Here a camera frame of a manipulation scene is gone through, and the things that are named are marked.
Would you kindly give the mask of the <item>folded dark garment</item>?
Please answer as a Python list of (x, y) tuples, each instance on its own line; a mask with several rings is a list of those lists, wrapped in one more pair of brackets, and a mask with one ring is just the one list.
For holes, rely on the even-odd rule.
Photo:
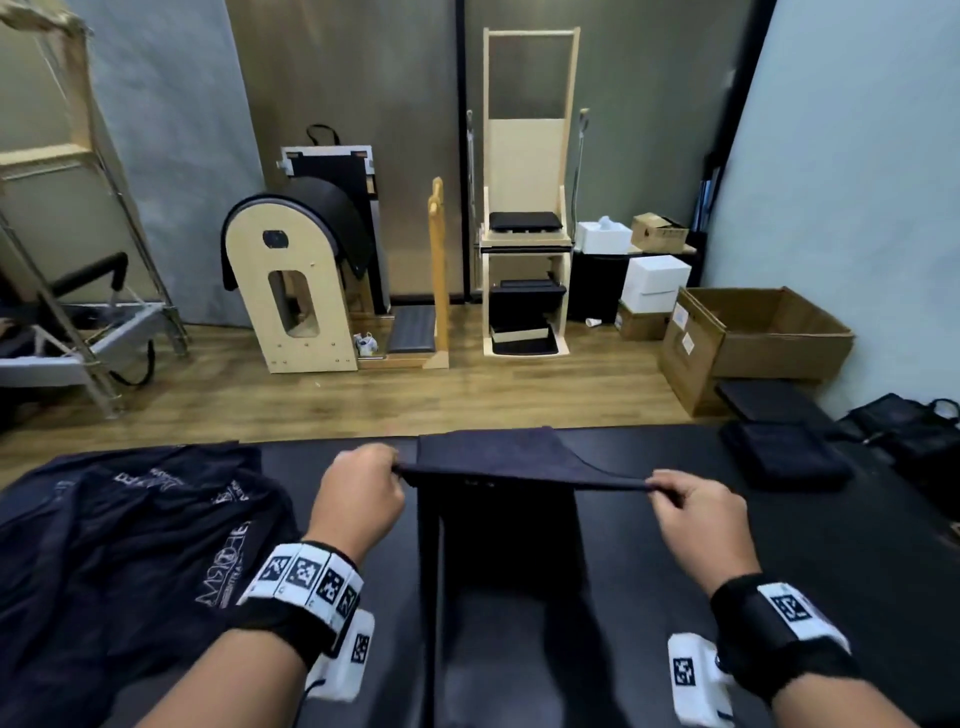
[(830, 493), (855, 479), (825, 438), (799, 423), (728, 421), (719, 438), (750, 486), (776, 493)]

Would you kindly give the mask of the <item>pile of dark printed shirts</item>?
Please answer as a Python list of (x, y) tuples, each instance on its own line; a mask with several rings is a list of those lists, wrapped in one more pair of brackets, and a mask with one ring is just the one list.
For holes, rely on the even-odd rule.
[(0, 728), (99, 728), (192, 664), (274, 546), (289, 493), (235, 442), (65, 455), (0, 490)]

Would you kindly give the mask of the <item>small brown cardboard box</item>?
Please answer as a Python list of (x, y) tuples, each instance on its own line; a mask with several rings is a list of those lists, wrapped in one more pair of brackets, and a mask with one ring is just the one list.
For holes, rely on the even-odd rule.
[(669, 322), (668, 312), (635, 313), (620, 301), (614, 318), (614, 327), (626, 341), (660, 342), (666, 336)]

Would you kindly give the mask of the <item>black marker wristband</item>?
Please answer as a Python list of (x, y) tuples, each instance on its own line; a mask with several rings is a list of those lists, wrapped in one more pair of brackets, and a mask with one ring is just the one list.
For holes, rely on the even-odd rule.
[(364, 586), (354, 561), (337, 548), (280, 543), (228, 610), (226, 629), (270, 633), (312, 669), (342, 643)]
[(798, 588), (764, 573), (732, 578), (714, 591), (717, 663), (771, 706), (805, 675), (859, 680), (846, 636)]

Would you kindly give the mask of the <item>white closed box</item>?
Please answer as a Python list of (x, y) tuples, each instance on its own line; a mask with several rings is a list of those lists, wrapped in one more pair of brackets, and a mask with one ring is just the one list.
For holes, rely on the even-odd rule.
[(633, 257), (619, 303), (633, 314), (671, 313), (691, 270), (689, 263), (671, 255)]

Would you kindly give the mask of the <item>large open cardboard box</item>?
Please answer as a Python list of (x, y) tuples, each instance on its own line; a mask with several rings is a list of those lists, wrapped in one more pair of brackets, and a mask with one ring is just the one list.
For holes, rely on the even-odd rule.
[(682, 288), (657, 365), (690, 417), (718, 418), (729, 412), (721, 381), (829, 383), (855, 341), (846, 324), (787, 287)]

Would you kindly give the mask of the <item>black bag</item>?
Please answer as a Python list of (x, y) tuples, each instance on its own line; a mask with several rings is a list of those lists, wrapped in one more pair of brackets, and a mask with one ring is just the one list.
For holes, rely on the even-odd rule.
[(949, 519), (960, 522), (960, 403), (884, 394), (837, 421), (846, 435), (883, 456)]

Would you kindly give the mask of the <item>metal frame exercise reformer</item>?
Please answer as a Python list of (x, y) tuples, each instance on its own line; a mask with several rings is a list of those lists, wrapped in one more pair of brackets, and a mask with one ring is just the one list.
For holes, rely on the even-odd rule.
[(0, 27), (38, 39), (41, 53), (66, 104), (67, 141), (0, 151), (0, 190), (6, 183), (89, 168), (105, 183), (130, 233), (157, 300), (140, 297), (128, 284), (130, 257), (119, 250), (50, 280), (34, 261), (0, 208), (0, 233), (33, 284), (37, 301), (0, 302), (0, 388), (18, 390), (83, 387), (104, 418), (125, 411), (119, 387), (140, 389), (156, 373), (156, 338), (165, 335), (179, 358), (190, 339), (162, 281), (133, 206), (105, 161), (94, 129), (90, 69), (93, 32), (67, 9), (33, 0), (0, 0)]

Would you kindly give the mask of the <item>person's right hand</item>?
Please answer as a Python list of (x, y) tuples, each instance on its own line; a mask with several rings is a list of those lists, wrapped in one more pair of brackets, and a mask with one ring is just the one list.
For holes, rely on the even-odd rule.
[(692, 476), (694, 490), (685, 507), (654, 510), (654, 516), (678, 564), (711, 597), (729, 581), (757, 575), (762, 567), (745, 499), (719, 481)]

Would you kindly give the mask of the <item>person's left hand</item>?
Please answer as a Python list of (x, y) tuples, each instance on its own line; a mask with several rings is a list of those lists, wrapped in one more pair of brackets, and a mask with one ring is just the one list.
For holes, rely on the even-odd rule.
[(341, 552), (355, 567), (386, 536), (402, 514), (397, 488), (363, 488), (345, 480), (341, 452), (324, 472), (303, 540)]

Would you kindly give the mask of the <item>tall wooden exercise chair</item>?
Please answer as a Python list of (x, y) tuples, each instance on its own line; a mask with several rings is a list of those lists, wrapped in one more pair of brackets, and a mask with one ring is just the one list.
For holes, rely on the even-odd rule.
[(489, 358), (570, 353), (566, 180), (580, 41), (579, 27), (483, 31), (476, 245)]

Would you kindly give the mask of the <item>black low cabinet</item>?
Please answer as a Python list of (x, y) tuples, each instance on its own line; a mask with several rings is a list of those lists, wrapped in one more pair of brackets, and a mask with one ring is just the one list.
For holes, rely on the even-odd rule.
[[(669, 254), (635, 251), (620, 255), (591, 255), (575, 251), (569, 282), (568, 318), (578, 322), (597, 319), (603, 323), (613, 323), (630, 260), (652, 256)], [(671, 257), (691, 265), (686, 285), (696, 279), (701, 263), (701, 255), (696, 249), (688, 247), (684, 253)]]

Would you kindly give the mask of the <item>white tissue box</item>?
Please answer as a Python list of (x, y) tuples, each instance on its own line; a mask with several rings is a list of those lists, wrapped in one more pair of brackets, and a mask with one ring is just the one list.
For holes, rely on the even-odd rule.
[(626, 224), (602, 216), (595, 222), (578, 222), (574, 250), (592, 256), (627, 255), (634, 249), (632, 230)]

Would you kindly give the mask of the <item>dark navy garment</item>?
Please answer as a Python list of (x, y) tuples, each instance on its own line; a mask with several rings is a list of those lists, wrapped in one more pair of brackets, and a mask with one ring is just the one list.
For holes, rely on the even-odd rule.
[(642, 478), (547, 427), (419, 436), (422, 728), (652, 728), (666, 549)]

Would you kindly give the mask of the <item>wooden ladder barrel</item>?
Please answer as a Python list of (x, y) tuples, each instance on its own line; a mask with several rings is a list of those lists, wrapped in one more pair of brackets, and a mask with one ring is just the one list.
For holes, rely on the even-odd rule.
[[(450, 294), (445, 187), (428, 198), (431, 302), (377, 314), (368, 280), (376, 246), (335, 184), (303, 176), (239, 201), (222, 224), (224, 288), (239, 291), (271, 374), (448, 370)], [(358, 358), (371, 333), (378, 357)]]

